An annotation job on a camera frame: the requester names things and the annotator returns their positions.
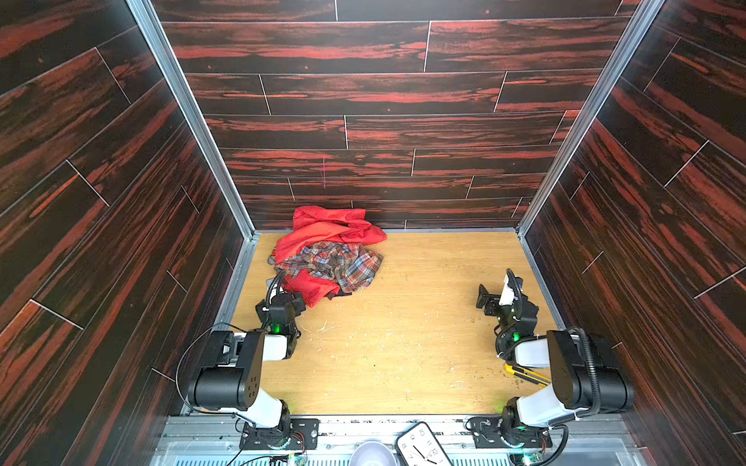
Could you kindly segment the multicolour plaid flannel shirt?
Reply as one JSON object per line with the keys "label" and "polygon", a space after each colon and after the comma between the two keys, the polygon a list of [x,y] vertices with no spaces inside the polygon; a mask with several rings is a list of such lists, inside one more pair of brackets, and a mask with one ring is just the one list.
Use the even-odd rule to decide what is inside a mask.
{"label": "multicolour plaid flannel shirt", "polygon": [[384,262],[384,256],[360,244],[318,242],[279,260],[272,254],[268,263],[285,273],[288,290],[301,292],[308,301],[349,295],[369,287]]}

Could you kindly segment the white analog clock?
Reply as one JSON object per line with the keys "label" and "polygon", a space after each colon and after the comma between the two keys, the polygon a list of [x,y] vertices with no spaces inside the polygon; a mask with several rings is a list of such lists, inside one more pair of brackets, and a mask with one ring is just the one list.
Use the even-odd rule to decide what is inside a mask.
{"label": "white analog clock", "polygon": [[406,466],[452,466],[431,428],[420,421],[402,433],[394,443]]}

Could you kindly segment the white round bowl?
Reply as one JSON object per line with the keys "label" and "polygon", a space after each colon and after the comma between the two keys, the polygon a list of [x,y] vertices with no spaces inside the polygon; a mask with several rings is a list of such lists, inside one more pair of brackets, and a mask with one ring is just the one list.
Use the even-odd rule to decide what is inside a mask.
{"label": "white round bowl", "polygon": [[398,466],[390,448],[379,441],[367,441],[354,450],[350,466]]}

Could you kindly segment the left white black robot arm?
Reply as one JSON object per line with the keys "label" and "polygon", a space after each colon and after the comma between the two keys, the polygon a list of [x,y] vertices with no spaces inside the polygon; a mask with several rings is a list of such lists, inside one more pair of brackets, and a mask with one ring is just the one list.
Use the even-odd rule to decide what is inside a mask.
{"label": "left white black robot arm", "polygon": [[176,384],[180,397],[200,413],[232,413],[264,435],[288,437],[289,407],[260,387],[261,371],[293,356],[301,337],[296,319],[305,309],[299,292],[280,290],[256,305],[260,328],[205,331],[197,367]]}

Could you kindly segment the yellow utility knife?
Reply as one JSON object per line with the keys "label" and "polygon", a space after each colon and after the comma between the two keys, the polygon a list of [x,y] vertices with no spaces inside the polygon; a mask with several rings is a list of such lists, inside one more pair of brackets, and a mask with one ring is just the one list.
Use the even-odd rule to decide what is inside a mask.
{"label": "yellow utility knife", "polygon": [[522,366],[505,364],[504,368],[508,374],[531,384],[537,384],[538,386],[549,386],[551,384],[549,378]]}

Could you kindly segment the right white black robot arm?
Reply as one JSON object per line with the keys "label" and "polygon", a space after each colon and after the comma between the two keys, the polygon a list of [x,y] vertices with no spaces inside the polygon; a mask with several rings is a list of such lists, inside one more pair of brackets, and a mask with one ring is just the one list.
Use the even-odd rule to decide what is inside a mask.
{"label": "right white black robot arm", "polygon": [[476,308],[497,319],[497,357],[515,375],[542,385],[503,408],[497,427],[507,443],[526,444],[569,421],[633,407],[634,388],[606,339],[580,327],[534,333],[538,307],[523,293],[520,279],[509,276],[499,294],[480,285]]}

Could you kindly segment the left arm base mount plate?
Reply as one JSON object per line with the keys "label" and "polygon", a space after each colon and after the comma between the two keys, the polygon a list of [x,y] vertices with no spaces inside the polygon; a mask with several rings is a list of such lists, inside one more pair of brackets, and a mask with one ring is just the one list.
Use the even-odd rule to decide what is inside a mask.
{"label": "left arm base mount plate", "polygon": [[290,417],[276,427],[243,427],[240,450],[316,450],[321,421],[312,417]]}

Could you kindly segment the plain red cloth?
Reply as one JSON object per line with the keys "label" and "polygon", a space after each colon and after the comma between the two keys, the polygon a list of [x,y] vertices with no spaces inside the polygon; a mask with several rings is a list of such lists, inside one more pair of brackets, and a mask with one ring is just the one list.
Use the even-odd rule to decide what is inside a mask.
{"label": "plain red cloth", "polygon": [[[273,252],[279,260],[296,254],[303,246],[318,242],[360,244],[370,250],[371,245],[384,242],[387,234],[380,227],[370,223],[364,209],[330,210],[319,206],[299,207],[293,213],[293,232],[281,238]],[[307,306],[313,308],[322,299],[337,296],[315,298],[308,301],[301,293]]]}

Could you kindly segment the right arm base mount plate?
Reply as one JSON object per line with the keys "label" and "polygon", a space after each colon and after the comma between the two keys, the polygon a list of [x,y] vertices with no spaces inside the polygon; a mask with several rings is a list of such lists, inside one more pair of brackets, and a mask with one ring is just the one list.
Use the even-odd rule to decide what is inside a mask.
{"label": "right arm base mount plate", "polygon": [[503,417],[471,417],[464,423],[478,449],[534,449],[553,446],[549,429],[527,426]]}

